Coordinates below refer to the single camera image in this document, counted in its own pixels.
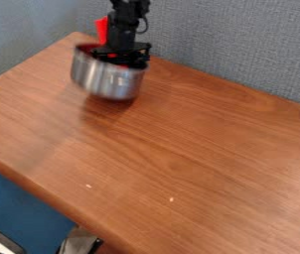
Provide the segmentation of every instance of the robotic arm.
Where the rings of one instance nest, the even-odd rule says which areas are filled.
[[[152,45],[137,43],[136,35],[148,31],[150,0],[110,0],[113,9],[108,16],[108,43],[93,50],[93,56],[112,64],[142,68],[150,60]],[[146,29],[140,32],[140,20]]]

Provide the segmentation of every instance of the wooden table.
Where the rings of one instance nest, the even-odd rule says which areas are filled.
[[[300,253],[300,105],[153,59],[134,103],[71,83],[74,33],[0,75],[0,173],[110,252]]]

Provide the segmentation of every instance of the metal pot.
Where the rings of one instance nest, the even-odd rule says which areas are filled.
[[[128,68],[97,60],[90,50],[98,45],[75,48],[73,80],[91,94],[112,100],[129,100],[138,96],[145,69]]]

